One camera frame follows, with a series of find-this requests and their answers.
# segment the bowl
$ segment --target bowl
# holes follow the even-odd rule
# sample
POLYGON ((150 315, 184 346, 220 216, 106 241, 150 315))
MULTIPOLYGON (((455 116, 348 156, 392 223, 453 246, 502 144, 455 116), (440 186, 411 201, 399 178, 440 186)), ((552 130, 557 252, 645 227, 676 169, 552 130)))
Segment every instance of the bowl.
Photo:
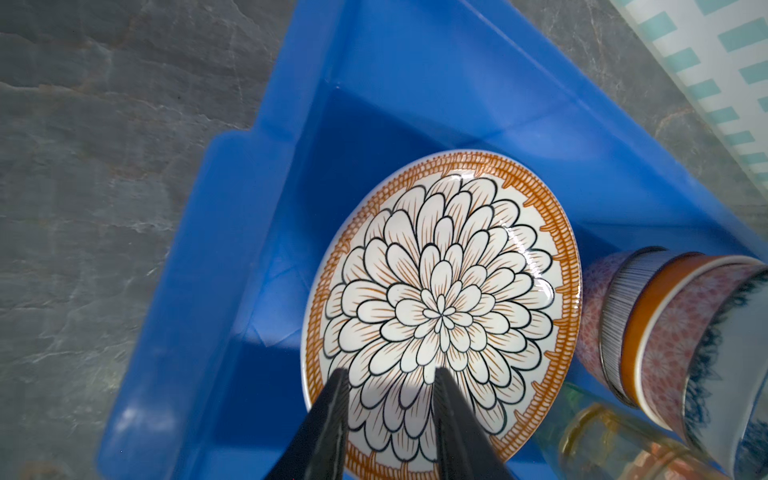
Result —
MULTIPOLYGON (((768 372, 768 267, 742 282, 704 330, 688 366, 688 442, 736 474, 735 458, 768 372)), ((758 446, 764 454, 768 444, 758 446)))
POLYGON ((768 376, 760 387, 752 415, 736 450, 734 477, 739 480, 765 478, 768 475, 768 376))
POLYGON ((634 305, 651 279, 667 264, 691 255, 698 255, 698 253, 678 253, 669 250, 641 253, 621 267, 608 287, 600 317, 598 347, 603 374, 610 390, 629 406, 637 407, 637 404, 627 396, 621 381, 621 347, 634 305))
POLYGON ((679 257, 667 264, 648 283, 634 305, 631 318, 624 332, 624 344, 621 351, 621 381, 627 396, 636 402, 659 426, 670 429, 645 401, 642 386, 642 359, 650 333, 664 308, 691 281, 709 270, 723 265, 739 263, 760 264, 761 262, 752 257, 741 255, 679 257))
POLYGON ((616 252, 593 262, 584 272, 584 302, 581 308, 581 326, 576 342, 576 357, 585 369, 608 388, 600 361, 599 329, 600 315, 608 287, 616 272, 636 255, 643 252, 663 250, 648 247, 633 252, 616 252))
POLYGON ((650 326, 639 362, 641 408, 656 424, 685 438, 683 397, 696 345, 730 293, 763 268, 736 264, 702 273, 671 299, 650 326))

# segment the blue plastic bin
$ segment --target blue plastic bin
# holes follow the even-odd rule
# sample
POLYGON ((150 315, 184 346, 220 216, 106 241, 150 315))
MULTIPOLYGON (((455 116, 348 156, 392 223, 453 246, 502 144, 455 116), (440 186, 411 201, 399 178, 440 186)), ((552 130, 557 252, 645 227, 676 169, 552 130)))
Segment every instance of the blue plastic bin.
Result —
MULTIPOLYGON (((519 159, 581 260, 768 245, 506 0, 302 0, 257 121, 210 145, 98 454, 109 479, 260 478, 306 411, 299 344, 323 252, 421 156, 519 159)), ((569 374, 607 393, 574 362, 569 374)), ((524 480, 552 473, 528 443, 524 480)))

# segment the floral pattern plate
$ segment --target floral pattern plate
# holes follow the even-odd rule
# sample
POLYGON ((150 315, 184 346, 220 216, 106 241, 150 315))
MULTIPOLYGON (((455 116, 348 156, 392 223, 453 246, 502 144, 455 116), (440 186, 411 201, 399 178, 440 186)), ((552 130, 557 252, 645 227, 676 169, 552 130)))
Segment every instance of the floral pattern plate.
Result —
POLYGON ((374 189, 323 258, 302 335, 306 404, 349 369, 349 471, 437 478, 445 366, 510 458, 563 382, 580 292, 568 219, 533 173, 485 151, 425 157, 374 189))

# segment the pink patterned cup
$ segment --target pink patterned cup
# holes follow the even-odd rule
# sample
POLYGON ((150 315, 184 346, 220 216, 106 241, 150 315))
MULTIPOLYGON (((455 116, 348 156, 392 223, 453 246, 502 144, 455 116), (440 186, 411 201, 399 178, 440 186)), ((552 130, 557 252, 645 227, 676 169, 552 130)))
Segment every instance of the pink patterned cup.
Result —
POLYGON ((696 345, 733 289, 765 268, 753 264, 724 265, 703 273, 669 302, 650 332, 642 359, 644 399, 683 439, 685 379, 696 345))
POLYGON ((600 361, 600 315, 603 301, 616 272, 635 254, 617 252, 592 263, 584 272, 584 302, 576 342, 576 357, 585 369, 606 388, 607 380, 600 361))

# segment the gray stone countertop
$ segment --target gray stone countertop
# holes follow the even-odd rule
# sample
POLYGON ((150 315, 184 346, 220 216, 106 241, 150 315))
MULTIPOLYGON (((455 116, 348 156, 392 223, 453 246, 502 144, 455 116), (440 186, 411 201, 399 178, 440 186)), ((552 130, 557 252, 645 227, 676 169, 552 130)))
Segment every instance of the gray stone countertop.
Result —
MULTIPOLYGON (((763 237, 768 207, 607 0, 512 0, 763 237)), ((95 449, 210 139, 254 118, 293 3, 0 2, 0 478, 95 449)))

